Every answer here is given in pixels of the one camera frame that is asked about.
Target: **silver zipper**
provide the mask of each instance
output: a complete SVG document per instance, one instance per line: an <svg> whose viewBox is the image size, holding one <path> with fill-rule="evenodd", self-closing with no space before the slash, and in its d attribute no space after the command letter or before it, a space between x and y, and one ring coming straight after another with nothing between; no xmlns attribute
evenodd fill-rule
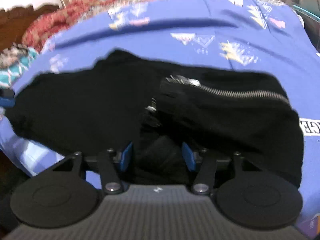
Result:
<svg viewBox="0 0 320 240"><path fill-rule="evenodd" d="M192 86L208 93L214 94L216 96L229 97L229 98L269 98L283 101L289 104L289 100L276 92L266 91L266 90L251 90L251 91L230 91L230 90L219 90L201 85L198 80L185 78L183 76L166 78L170 83L182 84Z"/></svg>

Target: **blue bedsheet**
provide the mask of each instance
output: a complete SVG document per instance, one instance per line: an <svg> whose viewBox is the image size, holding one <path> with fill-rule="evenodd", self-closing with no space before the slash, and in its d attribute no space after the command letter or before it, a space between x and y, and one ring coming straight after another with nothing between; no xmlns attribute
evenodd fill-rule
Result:
<svg viewBox="0 0 320 240"><path fill-rule="evenodd" d="M13 88L18 93L40 73L92 68L114 48L148 59L275 75L305 135L301 217L320 213L320 54L288 6L256 0L156 0L114 8L55 35ZM32 175L63 158L16 136L4 116L0 148ZM98 175L89 172L87 180L101 187Z"/></svg>

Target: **metal zipper teeth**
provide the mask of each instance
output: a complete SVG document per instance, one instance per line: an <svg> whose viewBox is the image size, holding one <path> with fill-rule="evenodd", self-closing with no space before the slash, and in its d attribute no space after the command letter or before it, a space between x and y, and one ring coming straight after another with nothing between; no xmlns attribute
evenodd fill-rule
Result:
<svg viewBox="0 0 320 240"><path fill-rule="evenodd" d="M279 101L283 101L286 104L289 104L289 100L285 98L283 95L280 95L276 92L266 91L266 90L252 90L252 91L229 91L229 90L218 90L213 89L204 85L194 85L189 82L185 82L184 80L179 79L172 79L172 78L166 78L167 81L171 83L181 84L181 85L188 85L194 88L198 88L201 90L204 90L206 92L209 92L211 94L222 96L222 97L229 97L229 98L269 98L269 99L276 99Z"/></svg>

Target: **teal and white patterned fabric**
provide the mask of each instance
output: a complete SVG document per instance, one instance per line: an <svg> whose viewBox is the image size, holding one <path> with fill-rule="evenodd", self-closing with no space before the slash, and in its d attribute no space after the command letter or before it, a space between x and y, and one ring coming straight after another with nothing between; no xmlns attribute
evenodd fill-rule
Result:
<svg viewBox="0 0 320 240"><path fill-rule="evenodd" d="M21 57L17 62L13 63L6 69L0 70L0 88L10 88L14 81L19 78L30 64L37 58L38 52L33 48L28 48L28 54Z"/></svg>

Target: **metal bolt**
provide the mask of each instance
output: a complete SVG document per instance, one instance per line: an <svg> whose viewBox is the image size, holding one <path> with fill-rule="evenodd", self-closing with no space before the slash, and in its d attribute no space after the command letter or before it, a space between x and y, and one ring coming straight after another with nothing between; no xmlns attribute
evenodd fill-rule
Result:
<svg viewBox="0 0 320 240"><path fill-rule="evenodd" d="M198 183L193 186L195 192L204 193L209 190L209 186L207 184Z"/></svg>
<svg viewBox="0 0 320 240"><path fill-rule="evenodd" d="M117 182L109 182L105 185L107 191L117 191L121 188L120 184Z"/></svg>

